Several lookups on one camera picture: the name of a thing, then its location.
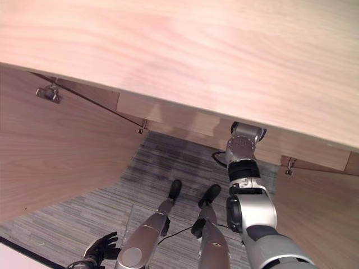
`gray carpet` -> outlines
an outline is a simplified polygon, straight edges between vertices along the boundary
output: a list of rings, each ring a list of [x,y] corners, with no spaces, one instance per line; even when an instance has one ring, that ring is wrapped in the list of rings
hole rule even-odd
[[[53,262],[66,266],[79,260],[99,237],[118,231],[119,242],[149,216],[167,196],[171,182],[180,179],[182,192],[171,212],[168,235],[191,226],[199,213],[198,199],[218,183],[222,192],[214,201],[218,223],[225,225],[227,171],[216,164],[215,149],[150,133],[120,180],[113,186],[58,203],[8,221],[0,235]],[[278,167],[260,163],[262,178],[273,195]],[[220,227],[227,238],[232,268],[249,268],[240,236]],[[185,231],[165,240],[150,268],[197,268],[200,243]],[[107,269],[114,262],[105,261]]]

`wooden tabletop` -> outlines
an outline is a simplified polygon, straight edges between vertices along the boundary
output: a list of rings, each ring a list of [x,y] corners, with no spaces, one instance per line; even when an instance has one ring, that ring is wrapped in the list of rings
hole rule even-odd
[[[2,0],[0,62],[359,149],[359,2]]]

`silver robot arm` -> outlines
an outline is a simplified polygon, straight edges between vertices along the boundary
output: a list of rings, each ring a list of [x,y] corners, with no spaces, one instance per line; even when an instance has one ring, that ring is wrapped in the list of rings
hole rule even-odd
[[[277,213],[261,184],[254,156],[266,129],[234,122],[225,158],[231,181],[227,224],[242,234],[252,269],[314,269],[308,255],[289,237],[276,231]]]

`wire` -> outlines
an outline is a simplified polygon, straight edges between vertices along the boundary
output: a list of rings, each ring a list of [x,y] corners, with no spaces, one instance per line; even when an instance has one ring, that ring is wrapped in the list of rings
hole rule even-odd
[[[220,160],[218,160],[217,157],[216,157],[217,154],[223,154],[223,153],[225,153],[225,151],[217,151],[217,152],[212,154],[212,158],[213,158],[213,160],[215,160],[215,162],[217,164],[227,168],[227,165],[225,163],[221,162]]]
[[[228,227],[228,226],[226,226],[226,225],[218,224],[218,226],[225,227],[225,228],[231,230],[230,227]]]
[[[218,224],[218,226],[225,227],[225,228],[231,230],[228,226],[225,226],[225,225],[222,225],[222,224]],[[182,232],[184,232],[184,231],[187,231],[187,230],[189,230],[189,229],[192,228],[192,227],[193,227],[193,226],[188,227],[188,228],[185,228],[185,229],[183,229],[183,230],[181,230],[181,231],[179,231],[179,232],[177,232],[177,233],[175,233],[175,234],[172,234],[172,235],[170,235],[170,236],[167,236],[167,237],[163,238],[160,242],[158,242],[157,245],[159,245],[160,243],[162,243],[162,242],[163,242],[164,240],[166,240],[167,238],[173,237],[173,236],[175,236],[175,235],[177,235],[177,234],[180,234],[180,233],[182,233]]]
[[[185,228],[185,229],[183,229],[182,231],[179,231],[179,232],[177,232],[177,233],[175,233],[175,234],[172,234],[172,235],[170,235],[170,236],[167,236],[167,237],[163,238],[160,242],[158,242],[157,245],[159,245],[160,243],[162,243],[163,240],[166,240],[167,238],[170,238],[170,237],[173,237],[173,236],[175,236],[175,235],[177,235],[177,234],[180,234],[180,233],[183,232],[183,231],[187,231],[187,230],[189,230],[189,229],[192,228],[192,227],[193,227],[193,226],[188,227],[188,228]]]

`metal hinge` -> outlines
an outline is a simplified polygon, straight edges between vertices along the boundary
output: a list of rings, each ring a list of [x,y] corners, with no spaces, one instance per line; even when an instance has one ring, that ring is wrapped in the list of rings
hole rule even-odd
[[[289,175],[289,176],[292,176],[293,175],[293,166],[294,166],[294,163],[296,162],[297,159],[295,158],[289,158],[289,161],[288,161],[288,168],[286,170],[286,175]]]
[[[36,91],[36,96],[55,104],[59,104],[61,101],[61,96],[58,95],[58,86],[56,84],[48,85],[45,88],[39,87]]]
[[[138,133],[143,133],[144,129],[147,129],[147,120],[146,119],[142,119],[142,125],[141,125],[141,128],[138,130]]]

